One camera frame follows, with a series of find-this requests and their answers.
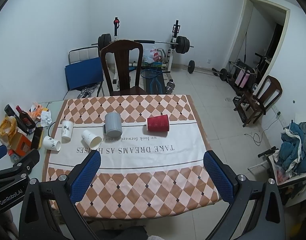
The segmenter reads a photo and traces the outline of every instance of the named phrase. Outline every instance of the crumpled tissue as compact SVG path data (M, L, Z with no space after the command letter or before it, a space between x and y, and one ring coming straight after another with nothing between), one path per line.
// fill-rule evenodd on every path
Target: crumpled tissue
M50 111L42 111L41 112L41 126L46 127L52 124L51 112Z

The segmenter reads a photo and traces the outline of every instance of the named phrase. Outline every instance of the red cup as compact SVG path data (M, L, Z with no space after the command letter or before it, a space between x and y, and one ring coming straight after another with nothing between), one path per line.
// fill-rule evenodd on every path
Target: red cup
M146 119L146 127L150 132L168 132L169 120L168 115L160 115L155 117L149 117Z

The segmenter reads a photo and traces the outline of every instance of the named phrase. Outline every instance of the pile of clothes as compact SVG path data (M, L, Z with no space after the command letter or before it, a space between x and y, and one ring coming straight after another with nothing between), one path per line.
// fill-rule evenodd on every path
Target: pile of clothes
M291 124L281 133L280 150L273 154L278 180L306 173L306 122Z

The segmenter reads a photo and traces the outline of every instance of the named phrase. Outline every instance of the blue folder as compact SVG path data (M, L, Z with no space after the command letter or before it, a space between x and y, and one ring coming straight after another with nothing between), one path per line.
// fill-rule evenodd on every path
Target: blue folder
M65 67L68 90L103 81L101 59L99 57L80 61Z

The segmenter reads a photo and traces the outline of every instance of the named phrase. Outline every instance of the white wall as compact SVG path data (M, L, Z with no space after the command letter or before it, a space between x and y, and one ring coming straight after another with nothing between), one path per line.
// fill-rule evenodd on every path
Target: white wall
M306 112L306 14L301 8L284 0L268 1L290 9L286 35L269 73L279 80L283 89L275 106L281 111L284 120L290 122L295 119L295 113ZM268 128L274 120L275 113L270 109L262 118L263 129ZM271 146L280 146L282 131L279 121L265 131Z
M12 103L62 100L68 52L89 46L88 0L8 0L0 12L0 122Z
M114 34L113 20L120 20L119 39L147 39L169 42L176 20L181 36L192 46L174 63L221 69L237 28L244 0L91 0L91 38Z
M246 36L246 64L255 68L260 58L255 55L265 55L272 40L276 23L253 6ZM237 58L244 62L245 38Z

